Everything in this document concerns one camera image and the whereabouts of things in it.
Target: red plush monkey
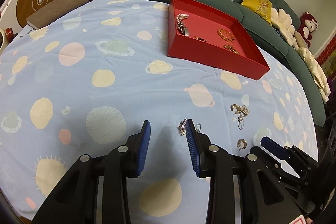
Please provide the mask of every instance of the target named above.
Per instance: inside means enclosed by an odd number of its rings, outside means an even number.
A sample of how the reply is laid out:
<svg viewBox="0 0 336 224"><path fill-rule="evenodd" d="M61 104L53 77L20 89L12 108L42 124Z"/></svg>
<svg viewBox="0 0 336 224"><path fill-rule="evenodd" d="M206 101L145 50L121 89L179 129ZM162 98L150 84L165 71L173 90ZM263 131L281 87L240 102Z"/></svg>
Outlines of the red plush monkey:
<svg viewBox="0 0 336 224"><path fill-rule="evenodd" d="M310 47L310 41L312 39L311 33L318 28L318 23L310 13L305 12L301 17L301 25L299 29L297 30L300 35L305 40L308 47Z"/></svg>

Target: amber bracelet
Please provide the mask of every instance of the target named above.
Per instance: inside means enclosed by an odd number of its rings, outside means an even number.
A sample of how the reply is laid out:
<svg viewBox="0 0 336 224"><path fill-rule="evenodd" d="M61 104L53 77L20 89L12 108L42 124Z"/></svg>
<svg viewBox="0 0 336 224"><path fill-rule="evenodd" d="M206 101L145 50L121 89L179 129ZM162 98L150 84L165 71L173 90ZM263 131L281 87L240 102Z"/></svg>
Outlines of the amber bracelet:
<svg viewBox="0 0 336 224"><path fill-rule="evenodd" d="M233 36L233 34L231 34L229 31L226 31L224 29L219 29L217 33L221 38L223 38L227 42L233 42L235 40L235 37Z"/></svg>
<svg viewBox="0 0 336 224"><path fill-rule="evenodd" d="M234 52L234 53L236 53L236 54L239 54L239 55L240 55L240 53L239 53L237 50L235 50L235 48L234 48L234 47L232 47L231 45L224 45L224 46L223 46L223 48L225 48L225 49L229 50L230 52Z"/></svg>

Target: red patterned fabric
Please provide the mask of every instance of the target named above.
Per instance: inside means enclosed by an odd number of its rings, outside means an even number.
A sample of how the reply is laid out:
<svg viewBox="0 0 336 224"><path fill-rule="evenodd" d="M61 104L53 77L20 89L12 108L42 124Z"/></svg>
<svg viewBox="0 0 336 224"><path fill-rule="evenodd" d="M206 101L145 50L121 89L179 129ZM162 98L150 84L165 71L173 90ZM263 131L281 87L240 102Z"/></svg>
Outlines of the red patterned fabric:
<svg viewBox="0 0 336 224"><path fill-rule="evenodd" d="M332 52L336 49L336 35L329 42L329 44L325 47L325 49L321 52L321 54L316 58L316 61L321 66L332 54Z"/></svg>

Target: cream blanket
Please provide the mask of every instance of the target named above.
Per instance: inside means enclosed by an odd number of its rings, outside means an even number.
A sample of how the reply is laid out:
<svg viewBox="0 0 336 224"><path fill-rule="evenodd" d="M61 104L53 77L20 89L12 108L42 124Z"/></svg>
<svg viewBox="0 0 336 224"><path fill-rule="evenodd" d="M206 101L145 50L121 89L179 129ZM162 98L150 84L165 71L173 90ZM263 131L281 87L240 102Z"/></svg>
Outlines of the cream blanket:
<svg viewBox="0 0 336 224"><path fill-rule="evenodd" d="M313 56L313 54L307 48L298 48L297 53L306 63L310 74L312 75L317 87L319 88L322 100L324 103L326 103L329 100L328 96L330 95L330 88L328 86L327 77L324 74L322 68L315 60L315 56Z"/></svg>

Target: plush toy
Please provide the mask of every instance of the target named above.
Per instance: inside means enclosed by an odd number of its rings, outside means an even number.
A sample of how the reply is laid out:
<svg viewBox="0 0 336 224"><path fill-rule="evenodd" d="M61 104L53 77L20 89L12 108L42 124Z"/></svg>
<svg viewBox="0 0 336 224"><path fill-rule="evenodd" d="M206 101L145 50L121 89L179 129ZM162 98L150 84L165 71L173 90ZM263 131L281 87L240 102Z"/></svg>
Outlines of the plush toy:
<svg viewBox="0 0 336 224"><path fill-rule="evenodd" d="M305 40L308 47L310 47L310 41L312 39L311 33L318 28L318 23L310 13L305 12L301 17L301 25L299 29L297 30L300 35Z"/></svg>
<svg viewBox="0 0 336 224"><path fill-rule="evenodd" d="M288 15L284 9L280 9L277 12L273 7L271 8L271 22L272 26L279 29L281 35L284 37L288 45L293 46L296 39L293 37L295 28L292 25L292 18Z"/></svg>

